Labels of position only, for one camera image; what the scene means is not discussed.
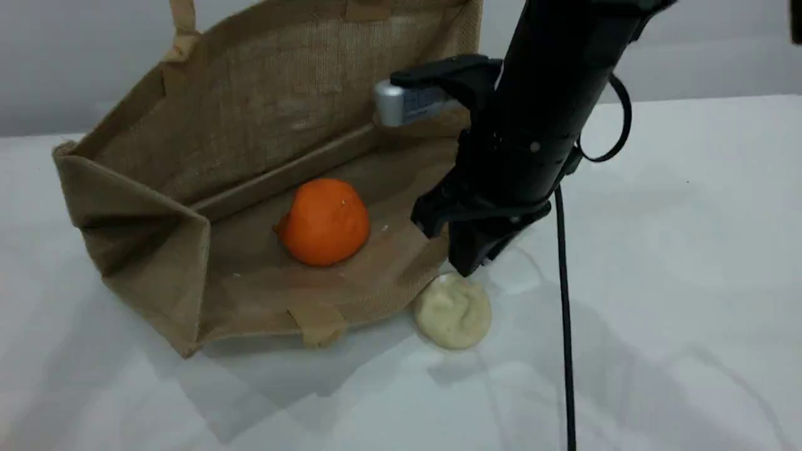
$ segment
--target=burlap tote bag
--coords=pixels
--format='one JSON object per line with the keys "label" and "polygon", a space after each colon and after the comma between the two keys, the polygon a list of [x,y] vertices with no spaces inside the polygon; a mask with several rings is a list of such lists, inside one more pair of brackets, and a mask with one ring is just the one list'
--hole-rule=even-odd
{"label": "burlap tote bag", "polygon": [[[462,124],[391,136],[374,125],[372,87],[475,52],[481,1],[268,0],[203,34],[190,0],[170,7],[164,60],[54,152],[104,282],[183,356],[235,335],[301,333],[323,346],[404,308],[447,253],[408,217],[452,166]],[[315,269],[271,227],[320,176],[357,189],[371,237]]]}

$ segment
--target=cable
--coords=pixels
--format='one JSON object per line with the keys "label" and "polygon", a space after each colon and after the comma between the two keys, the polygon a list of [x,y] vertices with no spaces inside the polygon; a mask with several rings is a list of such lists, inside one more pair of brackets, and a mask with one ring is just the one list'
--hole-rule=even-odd
{"label": "cable", "polygon": [[622,108],[624,108],[624,128],[621,130],[621,135],[618,137],[618,142],[615,143],[613,148],[604,155],[597,157],[590,157],[585,153],[585,150],[582,149],[582,134],[579,134],[579,137],[577,138],[576,149],[579,150],[586,160],[590,160],[593,163],[602,163],[603,161],[607,161],[610,158],[618,155],[618,153],[621,152],[621,149],[624,148],[627,138],[630,137],[630,130],[632,129],[632,99],[630,99],[630,93],[626,91],[624,83],[622,83],[621,80],[612,73],[610,74],[610,86],[612,86],[615,90],[615,94],[621,101]]}
{"label": "cable", "polygon": [[557,203],[557,253],[560,260],[560,297],[562,299],[562,351],[565,365],[565,424],[568,451],[577,449],[577,426],[573,407],[573,357],[571,352],[571,306],[568,294],[568,265],[565,260],[565,213],[562,205],[562,189],[554,190]]}
{"label": "cable", "polygon": [[[624,108],[624,128],[621,130],[621,136],[618,137],[618,142],[615,143],[613,148],[602,156],[591,158],[582,150],[580,140],[577,139],[575,149],[578,150],[582,156],[592,161],[593,163],[602,163],[608,161],[621,152],[624,148],[626,140],[630,137],[630,130],[632,128],[632,99],[630,94],[626,91],[624,83],[618,77],[610,74],[610,84],[613,86],[618,99],[621,100],[621,106]],[[570,296],[568,292],[568,264],[566,263],[565,252],[565,211],[562,204],[562,189],[559,183],[554,189],[554,201],[557,204],[557,257],[560,266],[560,298],[562,301],[562,352],[563,364],[565,366],[565,429],[568,451],[576,451],[577,449],[577,424],[576,415],[574,412],[573,400],[573,352],[571,348],[571,305]]]}

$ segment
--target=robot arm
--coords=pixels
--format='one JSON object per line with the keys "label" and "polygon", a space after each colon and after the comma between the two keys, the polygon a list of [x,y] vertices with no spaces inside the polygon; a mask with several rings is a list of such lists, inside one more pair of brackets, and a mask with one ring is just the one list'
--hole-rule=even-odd
{"label": "robot arm", "polygon": [[448,223],[448,257],[462,275],[549,213],[549,197],[582,157],[575,143],[585,122],[604,86],[617,82],[618,60],[675,2],[528,0],[503,62],[461,55],[396,72],[376,86],[386,126],[456,104],[471,112],[454,168],[411,215],[430,238]]}

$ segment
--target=white table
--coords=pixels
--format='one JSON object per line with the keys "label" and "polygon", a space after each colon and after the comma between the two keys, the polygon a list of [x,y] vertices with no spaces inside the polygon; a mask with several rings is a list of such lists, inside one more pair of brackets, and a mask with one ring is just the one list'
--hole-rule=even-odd
{"label": "white table", "polygon": [[[580,449],[802,449],[802,97],[635,105],[565,181]],[[618,137],[619,106],[585,133]],[[493,325],[441,351],[410,315],[332,349],[189,361],[103,287],[50,149],[0,140],[0,449],[563,449],[554,216],[475,276]]]}

